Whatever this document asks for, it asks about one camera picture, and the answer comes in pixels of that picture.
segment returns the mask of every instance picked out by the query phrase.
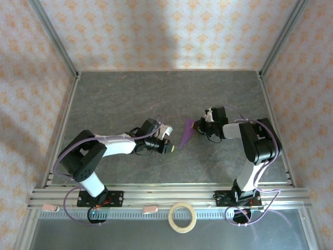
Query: floral wallpaper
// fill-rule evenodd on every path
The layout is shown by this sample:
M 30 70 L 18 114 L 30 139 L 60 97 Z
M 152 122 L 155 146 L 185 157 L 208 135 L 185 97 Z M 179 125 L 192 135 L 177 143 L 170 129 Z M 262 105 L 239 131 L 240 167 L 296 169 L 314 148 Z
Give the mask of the floral wallpaper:
M 297 0 L 41 0 L 77 70 L 260 70 Z
M 333 2 L 309 1 L 265 84 L 298 186 L 333 246 Z
M 12 249 L 72 77 L 28 1 L 0 0 L 0 38 L 0 249 Z

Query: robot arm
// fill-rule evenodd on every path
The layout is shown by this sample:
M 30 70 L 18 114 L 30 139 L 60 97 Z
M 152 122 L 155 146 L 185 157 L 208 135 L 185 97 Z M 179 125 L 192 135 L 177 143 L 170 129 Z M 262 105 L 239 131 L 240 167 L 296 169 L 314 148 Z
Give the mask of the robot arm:
M 144 149 L 161 154 L 171 153 L 174 150 L 174 145 L 164 138 L 165 135 L 170 135 L 172 128 L 164 124 L 161 124 L 159 131 L 154 135 L 136 140 L 136 138 L 156 130 L 158 125 L 157 121 L 149 118 L 140 128 L 115 136 L 114 139 L 83 143 L 66 155 L 60 163 L 73 180 L 84 187 L 95 204 L 101 205 L 107 198 L 108 190 L 98 178 L 95 169 L 103 157 L 115 154 L 133 154 Z M 82 131 L 60 154 L 73 144 L 93 137 L 103 136 L 92 134 L 89 130 Z
M 282 149 L 281 142 L 276 136 L 270 121 L 267 118 L 258 121 L 272 132 L 278 145 L 279 155 Z M 262 166 L 276 154 L 273 139 L 267 131 L 259 124 L 249 121 L 228 123 L 224 107 L 213 107 L 205 110 L 204 117 L 194 122 L 192 128 L 208 138 L 216 135 L 220 140 L 242 140 L 247 160 L 241 174 L 234 181 L 232 200 L 238 203 L 253 198 L 256 193 L 255 187 L 263 173 L 263 171 L 260 172 Z

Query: masking tape roll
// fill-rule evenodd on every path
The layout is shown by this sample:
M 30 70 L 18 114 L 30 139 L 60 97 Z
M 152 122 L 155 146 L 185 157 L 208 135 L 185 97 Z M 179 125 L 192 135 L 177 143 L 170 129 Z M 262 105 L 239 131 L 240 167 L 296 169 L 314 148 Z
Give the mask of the masking tape roll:
M 180 208 L 180 207 L 185 207 L 187 208 L 190 213 L 191 213 L 191 222 L 190 224 L 187 226 L 187 227 L 184 227 L 184 228 L 181 228 L 179 226 L 177 226 L 173 220 L 173 214 L 175 213 L 175 211 Z M 169 219 L 169 224 L 170 226 L 172 227 L 173 230 L 175 230 L 177 233 L 187 233 L 189 231 L 191 231 L 194 226 L 196 225 L 197 223 L 197 214 L 196 212 L 194 211 L 194 208 L 188 204 L 188 203 L 185 203 L 185 202 L 180 202 L 180 203 L 176 203 L 175 205 L 173 205 L 169 211 L 169 216 L 168 216 L 168 219 Z

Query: gray table surface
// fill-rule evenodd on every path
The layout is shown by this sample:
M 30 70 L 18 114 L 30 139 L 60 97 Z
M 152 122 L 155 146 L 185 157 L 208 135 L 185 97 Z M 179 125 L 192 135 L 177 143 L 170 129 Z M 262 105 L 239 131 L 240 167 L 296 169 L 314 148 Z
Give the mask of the gray table surface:
M 91 228 L 70 219 L 37 223 L 31 250 L 306 250 L 309 249 L 296 209 L 268 211 L 256 224 L 235 227 L 224 220 L 197 220 L 188 233 L 177 233 L 168 220 L 114 220 Z
M 221 105 L 235 107 L 253 119 L 269 117 L 254 71 L 83 72 L 62 147 L 85 129 L 99 135 L 117 135 L 140 127 L 147 118 L 163 115 L 164 124 L 173 127 L 169 139 L 175 151 L 105 157 L 96 169 L 102 182 L 229 185 L 246 160 L 241 140 L 214 144 L 196 133 L 179 150 L 186 120 L 198 120 L 205 109 Z M 230 121 L 237 118 L 229 110 L 227 116 Z M 265 182 L 286 180 L 281 158 L 261 178 Z M 53 180 L 68 182 L 61 177 Z

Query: black bracket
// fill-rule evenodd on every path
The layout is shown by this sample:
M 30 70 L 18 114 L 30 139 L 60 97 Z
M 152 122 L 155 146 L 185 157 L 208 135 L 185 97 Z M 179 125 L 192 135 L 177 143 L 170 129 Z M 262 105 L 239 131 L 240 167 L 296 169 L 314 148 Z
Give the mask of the black bracket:
M 124 201 L 124 191 L 108 191 L 105 200 L 110 202 L 103 205 L 103 207 L 122 207 Z M 87 191 L 80 191 L 78 203 L 76 205 L 78 207 L 94 207 L 96 202 Z
M 232 207 L 232 206 L 246 206 L 246 207 L 262 207 L 260 193 L 257 192 L 256 196 L 245 201 L 234 202 L 234 192 L 231 190 L 217 190 L 213 198 L 215 199 L 217 207 Z

